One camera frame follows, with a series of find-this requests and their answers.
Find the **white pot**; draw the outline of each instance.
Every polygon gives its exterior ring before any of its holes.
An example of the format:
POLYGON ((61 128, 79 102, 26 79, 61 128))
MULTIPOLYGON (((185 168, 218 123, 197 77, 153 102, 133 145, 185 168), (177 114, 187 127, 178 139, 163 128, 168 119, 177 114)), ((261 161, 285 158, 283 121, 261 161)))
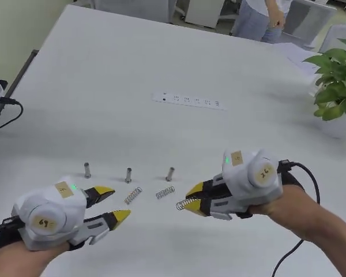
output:
POLYGON ((346 137, 346 114, 330 121, 323 121, 322 118, 316 118, 316 123, 322 133, 330 137, 336 139, 343 139, 346 137))

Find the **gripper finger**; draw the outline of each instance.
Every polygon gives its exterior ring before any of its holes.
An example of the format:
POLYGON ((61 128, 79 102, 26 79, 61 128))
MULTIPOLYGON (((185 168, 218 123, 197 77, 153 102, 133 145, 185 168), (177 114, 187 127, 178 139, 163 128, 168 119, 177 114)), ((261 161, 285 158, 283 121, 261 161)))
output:
POLYGON ((89 208, 111 196, 115 193, 115 190, 106 186, 94 186, 93 188, 84 190, 84 192, 87 199, 86 208, 89 208))

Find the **black strap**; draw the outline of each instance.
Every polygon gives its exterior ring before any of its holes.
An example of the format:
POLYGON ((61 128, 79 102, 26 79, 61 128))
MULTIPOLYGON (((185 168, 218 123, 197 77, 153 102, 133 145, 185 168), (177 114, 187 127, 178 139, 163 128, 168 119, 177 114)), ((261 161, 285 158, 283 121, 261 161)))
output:
MULTIPOLYGON (((4 246, 13 244, 15 242, 22 241, 22 237, 18 230, 3 229, 0 231, 0 249, 4 246)), ((81 242, 78 245, 69 244, 69 251, 77 250, 85 245, 85 242, 81 242)))

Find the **white power strip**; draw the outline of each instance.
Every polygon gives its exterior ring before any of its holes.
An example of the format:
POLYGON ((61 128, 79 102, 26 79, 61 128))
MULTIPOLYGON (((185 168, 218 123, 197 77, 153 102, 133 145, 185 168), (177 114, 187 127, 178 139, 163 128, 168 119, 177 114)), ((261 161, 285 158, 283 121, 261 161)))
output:
POLYGON ((154 93, 152 95, 152 100, 162 103, 169 104, 178 104, 184 106, 192 106, 199 108, 213 108, 215 110, 223 110, 226 108, 219 101, 212 101, 203 98, 195 98, 191 96, 182 96, 178 94, 169 94, 169 93, 154 93))

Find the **office chair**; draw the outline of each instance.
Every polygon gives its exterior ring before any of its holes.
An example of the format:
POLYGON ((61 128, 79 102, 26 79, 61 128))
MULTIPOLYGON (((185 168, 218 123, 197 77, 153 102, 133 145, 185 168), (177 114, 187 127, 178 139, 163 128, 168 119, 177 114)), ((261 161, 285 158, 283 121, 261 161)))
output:
POLYGON ((319 52, 324 53, 332 48, 342 48, 346 50, 346 45, 340 42, 338 39, 346 39, 346 25, 331 26, 326 37, 324 38, 319 52))
POLYGON ((336 12, 334 7, 309 0, 292 1, 279 42, 292 42, 312 50, 315 38, 336 12))
POLYGON ((87 4, 91 5, 92 9, 104 12, 169 23, 174 14, 176 0, 78 0, 73 3, 77 6, 87 4))

